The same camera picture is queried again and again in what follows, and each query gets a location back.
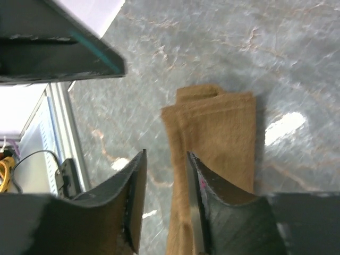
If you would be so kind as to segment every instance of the cable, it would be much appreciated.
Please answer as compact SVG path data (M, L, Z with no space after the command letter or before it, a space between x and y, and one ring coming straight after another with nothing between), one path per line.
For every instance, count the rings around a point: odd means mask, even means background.
M35 151L33 153L31 153L30 155L24 157L20 162L18 162L12 169L12 172L11 172L11 180L12 180L12 183L14 185L14 187L16 188L16 190L18 191L19 194L22 194L22 188L20 187L20 185L18 184L18 182L15 180L14 178L14 172L15 172L15 169L26 159L28 159L29 157L33 156L34 154L37 154L37 153L41 153L41 152L47 152L47 153L50 153L52 156L53 156L53 159L58 167L57 170L60 171L61 169L61 166L60 166L60 163L59 163L59 159L57 157L57 155L51 151L51 150L38 150L38 151Z

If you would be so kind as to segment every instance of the gray marble surface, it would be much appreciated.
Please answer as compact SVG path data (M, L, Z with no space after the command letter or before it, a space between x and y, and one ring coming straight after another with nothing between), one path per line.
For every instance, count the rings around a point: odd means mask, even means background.
M256 192L340 189L340 3L128 0L104 36L126 78L77 82L71 98L92 185L146 148L140 254L164 254L173 170L160 109L216 82L258 96Z

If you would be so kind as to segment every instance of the folded towel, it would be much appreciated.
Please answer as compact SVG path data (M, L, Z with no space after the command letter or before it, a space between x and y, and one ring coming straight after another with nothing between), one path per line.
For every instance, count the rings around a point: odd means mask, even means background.
M256 100L226 93L215 84L177 90L176 104L161 111L174 167L174 191L166 255L193 254L187 151L234 185L253 192Z

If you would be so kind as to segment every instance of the black metal bracket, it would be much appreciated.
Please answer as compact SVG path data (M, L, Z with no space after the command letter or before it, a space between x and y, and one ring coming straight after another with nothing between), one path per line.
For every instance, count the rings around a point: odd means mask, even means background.
M58 196L72 199L81 193L77 168L72 158L66 159L55 172Z

